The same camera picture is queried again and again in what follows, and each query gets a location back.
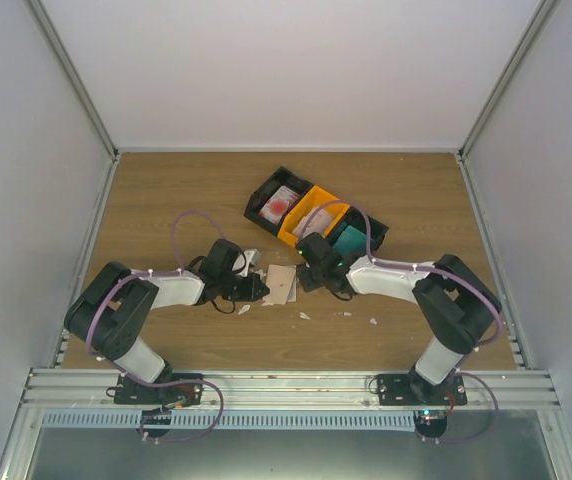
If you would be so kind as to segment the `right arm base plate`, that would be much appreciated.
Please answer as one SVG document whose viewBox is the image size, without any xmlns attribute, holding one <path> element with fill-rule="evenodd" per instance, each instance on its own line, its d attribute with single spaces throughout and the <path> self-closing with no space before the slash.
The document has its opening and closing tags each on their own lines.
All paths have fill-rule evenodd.
<svg viewBox="0 0 572 480">
<path fill-rule="evenodd" d="M 461 379 L 432 385 L 415 372 L 378 374 L 366 388 L 380 406 L 413 407 L 415 432 L 422 440 L 440 441 L 454 408 L 468 403 Z"/>
</svg>

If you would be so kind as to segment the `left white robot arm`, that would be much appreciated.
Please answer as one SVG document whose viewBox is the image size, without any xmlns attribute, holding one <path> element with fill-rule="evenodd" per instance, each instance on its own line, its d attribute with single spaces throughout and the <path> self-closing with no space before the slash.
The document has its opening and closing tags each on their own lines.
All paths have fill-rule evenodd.
<svg viewBox="0 0 572 480">
<path fill-rule="evenodd" d="M 85 342 L 87 352 L 138 378 L 137 391 L 151 404 L 169 398 L 168 362 L 141 338 L 149 313 L 170 306 L 211 305 L 220 300 L 236 307 L 268 295 L 269 287 L 251 269 L 261 259 L 256 249 L 243 250 L 217 240 L 206 256 L 172 271 L 131 270 L 119 262 L 106 264 L 69 307 L 65 329 Z"/>
</svg>

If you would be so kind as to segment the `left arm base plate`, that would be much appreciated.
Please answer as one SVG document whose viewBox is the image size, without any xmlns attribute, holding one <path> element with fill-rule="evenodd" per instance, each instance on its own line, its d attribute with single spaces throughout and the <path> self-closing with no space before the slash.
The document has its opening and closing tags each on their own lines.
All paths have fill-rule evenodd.
<svg viewBox="0 0 572 480">
<path fill-rule="evenodd" d="M 157 383 L 180 381 L 181 384 L 153 388 L 120 376 L 115 386 L 106 389 L 106 395 L 116 405 L 143 406 L 143 433 L 158 440 L 170 432 L 169 429 L 160 429 L 160 426 L 170 424 L 172 410 L 201 403 L 203 379 L 204 376 L 199 373 L 166 372 L 160 375 Z"/>
</svg>

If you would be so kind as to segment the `beige leather card holder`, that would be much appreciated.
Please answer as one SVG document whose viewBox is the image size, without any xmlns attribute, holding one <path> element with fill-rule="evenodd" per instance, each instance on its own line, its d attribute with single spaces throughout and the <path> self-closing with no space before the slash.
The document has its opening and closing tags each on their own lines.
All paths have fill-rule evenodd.
<svg viewBox="0 0 572 480">
<path fill-rule="evenodd" d="M 296 301 L 296 268 L 293 265 L 271 264 L 268 267 L 265 284 L 269 293 L 263 297 L 264 306 L 285 305 Z"/>
</svg>

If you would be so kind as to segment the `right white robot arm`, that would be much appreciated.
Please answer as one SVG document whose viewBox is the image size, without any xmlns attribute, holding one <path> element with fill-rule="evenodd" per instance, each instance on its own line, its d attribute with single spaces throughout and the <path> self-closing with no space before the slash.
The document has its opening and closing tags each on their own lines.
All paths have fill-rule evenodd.
<svg viewBox="0 0 572 480">
<path fill-rule="evenodd" d="M 296 244 L 304 259 L 297 275 L 304 290 L 324 288 L 349 301 L 357 295 L 379 295 L 415 304 L 432 339 L 407 374 L 410 396 L 430 405 L 445 390 L 445 381 L 473 350 L 487 330 L 502 330 L 497 297 L 457 256 L 436 262 L 393 262 L 368 254 L 341 255 L 318 233 Z"/>
</svg>

